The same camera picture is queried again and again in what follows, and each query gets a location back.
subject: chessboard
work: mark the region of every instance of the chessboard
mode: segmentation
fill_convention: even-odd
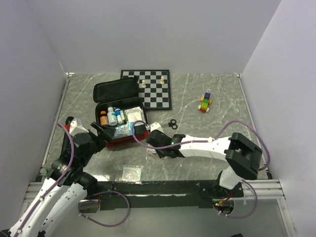
[[[120,78],[135,77],[139,84],[139,98],[146,110],[171,110],[169,70],[122,70]]]

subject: open case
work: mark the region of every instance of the open case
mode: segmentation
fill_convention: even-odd
[[[93,100],[98,103],[95,108],[96,122],[100,123],[100,113],[101,111],[106,111],[106,113],[108,113],[108,107],[117,107],[121,110],[140,107],[143,110],[145,122],[148,123],[144,105],[138,97],[138,93],[139,87],[135,78],[119,79],[96,84],[93,89]],[[149,131],[146,130],[145,125],[138,125],[135,126],[135,135],[138,140],[143,140],[147,138]],[[107,143],[107,147],[118,146],[130,142],[135,142],[133,136],[126,136],[112,140]]]

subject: colorful toy car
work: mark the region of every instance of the colorful toy car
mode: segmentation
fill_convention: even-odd
[[[212,103],[211,93],[205,93],[205,95],[201,98],[202,105],[198,106],[198,110],[201,110],[201,112],[205,113],[209,111],[208,105]]]

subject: white chess piece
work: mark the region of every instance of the white chess piece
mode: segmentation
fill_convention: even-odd
[[[160,81],[160,84],[164,84],[164,76],[161,76],[161,81]]]

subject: marble table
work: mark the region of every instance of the marble table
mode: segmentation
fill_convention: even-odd
[[[81,118],[86,128],[95,121],[96,103],[92,99],[95,84],[119,79],[120,74],[75,74],[71,77],[58,120],[65,122],[68,116]],[[164,132],[188,134],[196,137],[212,137],[233,119],[251,124],[246,101],[235,74],[171,74],[172,110],[147,112],[148,122],[167,123],[176,119],[178,129],[167,127]],[[212,104],[209,113],[198,110],[200,98],[211,93]],[[240,132],[257,143],[255,136],[241,124],[231,124],[222,136]],[[46,160],[46,167],[60,155],[63,131],[56,128]],[[120,180],[123,171],[141,170],[141,180],[202,180],[216,179],[218,173],[228,167],[221,160],[191,157],[167,158],[162,162],[148,154],[146,148],[136,143],[116,148],[105,148],[95,154],[85,172],[99,181]],[[259,172],[259,179],[267,179],[265,171]]]

